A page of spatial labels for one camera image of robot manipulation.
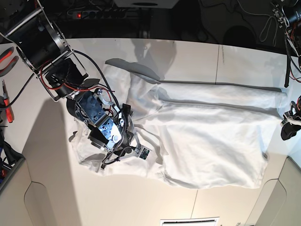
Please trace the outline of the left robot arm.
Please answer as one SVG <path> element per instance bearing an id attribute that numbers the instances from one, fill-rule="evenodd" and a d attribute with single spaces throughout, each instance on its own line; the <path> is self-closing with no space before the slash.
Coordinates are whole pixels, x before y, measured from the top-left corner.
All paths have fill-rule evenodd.
<path id="1" fill-rule="evenodd" d="M 271 1 L 271 9 L 278 27 L 283 30 L 286 50 L 286 73 L 284 87 L 289 86 L 289 81 L 301 82 L 300 77 L 293 74 L 292 67 L 301 71 L 301 2 L 294 4 L 280 4 L 277 0 Z M 283 114 L 281 122 L 281 138 L 289 140 L 301 130 L 301 98 L 290 102 L 290 110 Z"/>

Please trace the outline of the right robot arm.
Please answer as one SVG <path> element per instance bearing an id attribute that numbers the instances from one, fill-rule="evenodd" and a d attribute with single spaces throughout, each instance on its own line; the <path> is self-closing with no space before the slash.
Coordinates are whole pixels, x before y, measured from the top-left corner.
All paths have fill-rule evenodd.
<path id="1" fill-rule="evenodd" d="M 29 67 L 54 101 L 66 99 L 73 117 L 83 122 L 92 145 L 105 152 L 100 168 L 129 157 L 146 159 L 143 146 L 132 124 L 130 105 L 120 105 L 107 81 L 91 79 L 70 48 L 55 22 L 47 17 L 38 0 L 3 0 L 1 22 L 13 20 L 0 34 L 16 46 Z"/>

